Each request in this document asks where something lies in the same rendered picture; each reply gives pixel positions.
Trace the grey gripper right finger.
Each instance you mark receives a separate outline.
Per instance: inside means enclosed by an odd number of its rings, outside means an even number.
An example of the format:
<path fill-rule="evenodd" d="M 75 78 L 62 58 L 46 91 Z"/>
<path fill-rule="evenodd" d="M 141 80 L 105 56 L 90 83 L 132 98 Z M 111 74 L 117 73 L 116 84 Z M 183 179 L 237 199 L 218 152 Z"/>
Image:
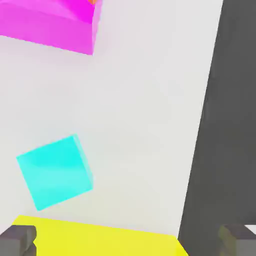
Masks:
<path fill-rule="evenodd" d="M 243 224 L 225 224 L 219 228 L 218 256 L 256 256 L 256 234 Z"/>

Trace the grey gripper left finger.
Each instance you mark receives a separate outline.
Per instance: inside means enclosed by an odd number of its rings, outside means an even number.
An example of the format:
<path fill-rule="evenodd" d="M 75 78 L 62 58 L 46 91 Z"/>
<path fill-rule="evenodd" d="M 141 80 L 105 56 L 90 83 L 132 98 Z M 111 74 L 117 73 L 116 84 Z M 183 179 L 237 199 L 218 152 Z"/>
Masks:
<path fill-rule="evenodd" d="M 0 235 L 0 256 L 37 256 L 34 225 L 11 225 Z"/>

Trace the small cyan cube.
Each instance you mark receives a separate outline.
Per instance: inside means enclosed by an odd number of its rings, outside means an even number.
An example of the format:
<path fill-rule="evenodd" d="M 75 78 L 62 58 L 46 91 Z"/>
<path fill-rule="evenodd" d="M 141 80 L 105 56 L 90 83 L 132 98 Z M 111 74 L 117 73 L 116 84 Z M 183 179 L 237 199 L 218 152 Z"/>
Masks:
<path fill-rule="evenodd" d="M 94 178 L 76 134 L 16 157 L 38 211 L 91 191 Z"/>

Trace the large yellow box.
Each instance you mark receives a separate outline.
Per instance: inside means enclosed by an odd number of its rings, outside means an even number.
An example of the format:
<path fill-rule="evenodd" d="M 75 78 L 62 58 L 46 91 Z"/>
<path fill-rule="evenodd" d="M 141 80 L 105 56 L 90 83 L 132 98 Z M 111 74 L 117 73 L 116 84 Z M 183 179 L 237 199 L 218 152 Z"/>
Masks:
<path fill-rule="evenodd" d="M 19 215 L 32 225 L 37 256 L 189 256 L 173 235 Z"/>

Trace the large magenta box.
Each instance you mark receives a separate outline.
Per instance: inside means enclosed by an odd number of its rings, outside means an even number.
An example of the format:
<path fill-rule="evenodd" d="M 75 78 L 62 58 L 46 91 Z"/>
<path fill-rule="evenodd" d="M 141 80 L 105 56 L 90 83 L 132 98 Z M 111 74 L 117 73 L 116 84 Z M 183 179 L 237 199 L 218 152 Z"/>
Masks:
<path fill-rule="evenodd" d="M 103 0 L 0 0 L 0 36 L 94 53 Z"/>

